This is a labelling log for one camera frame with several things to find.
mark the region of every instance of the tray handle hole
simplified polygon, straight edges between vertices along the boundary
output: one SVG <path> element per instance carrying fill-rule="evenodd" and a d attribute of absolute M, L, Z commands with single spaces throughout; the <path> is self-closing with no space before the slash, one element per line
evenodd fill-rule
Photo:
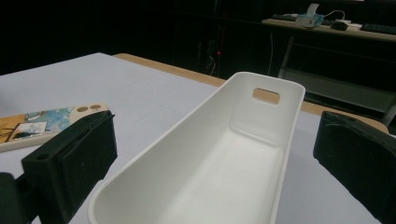
<path fill-rule="evenodd" d="M 280 95 L 277 92 L 256 88 L 253 91 L 253 98 L 267 104 L 277 105 L 279 104 Z"/>

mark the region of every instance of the computer mouse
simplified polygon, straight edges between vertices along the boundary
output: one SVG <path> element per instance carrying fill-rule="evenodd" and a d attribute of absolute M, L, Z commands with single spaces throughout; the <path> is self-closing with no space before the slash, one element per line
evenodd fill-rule
<path fill-rule="evenodd" d="M 334 30 L 345 31 L 347 29 L 347 24 L 343 21 L 335 21 L 330 25 L 330 28 Z"/>

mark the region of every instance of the table surface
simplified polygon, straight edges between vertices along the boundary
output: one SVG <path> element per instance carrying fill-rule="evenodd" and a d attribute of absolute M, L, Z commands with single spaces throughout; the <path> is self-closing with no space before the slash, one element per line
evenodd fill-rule
<path fill-rule="evenodd" d="M 266 20 L 262 20 L 262 23 L 268 24 L 268 25 L 287 27 L 290 29 L 306 30 L 306 31 L 311 31 L 311 32 L 316 32 L 316 33 L 354 36 L 357 38 L 380 40 L 380 41 L 387 41 L 390 43 L 396 43 L 396 35 L 387 35 L 387 34 L 362 31 L 359 27 L 355 27 L 355 26 L 348 26 L 345 31 L 339 31 L 339 30 L 331 29 L 330 26 L 327 26 L 327 25 L 320 25 L 320 26 L 317 26 L 314 28 L 306 28 L 306 27 L 303 27 L 300 25 L 296 25 L 294 21 L 280 21 L 280 20 L 266 19 Z"/>
<path fill-rule="evenodd" d="M 87 211 L 93 192 L 223 82 L 128 54 L 96 53 L 1 76 L 0 117 L 70 105 L 109 106 L 115 114 L 119 156 L 70 221 L 84 224 L 89 223 Z M 313 158 L 319 112 L 324 107 L 312 107 L 315 106 L 304 103 L 297 120 L 276 223 L 378 224 Z M 18 177 L 23 173 L 21 159 L 36 148 L 0 153 L 0 171 Z"/>

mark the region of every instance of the white plastic tray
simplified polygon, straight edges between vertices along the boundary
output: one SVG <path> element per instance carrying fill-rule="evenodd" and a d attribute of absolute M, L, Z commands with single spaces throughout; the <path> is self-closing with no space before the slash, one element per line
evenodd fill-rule
<path fill-rule="evenodd" d="M 257 89 L 278 102 L 253 96 Z M 275 223 L 304 92 L 233 75 L 92 195 L 90 223 Z"/>

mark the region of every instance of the white table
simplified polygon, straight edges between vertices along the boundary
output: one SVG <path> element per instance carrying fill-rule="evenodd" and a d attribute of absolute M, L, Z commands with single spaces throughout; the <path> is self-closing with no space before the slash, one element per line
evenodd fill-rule
<path fill-rule="evenodd" d="M 0 77 L 0 117 L 106 103 L 115 114 L 119 156 L 105 180 L 217 87 L 102 53 Z M 292 142 L 277 224 L 378 224 L 312 156 L 320 117 L 301 112 Z M 37 147 L 0 153 L 0 172 L 18 177 L 21 159 Z M 92 193 L 70 223 L 89 223 Z"/>

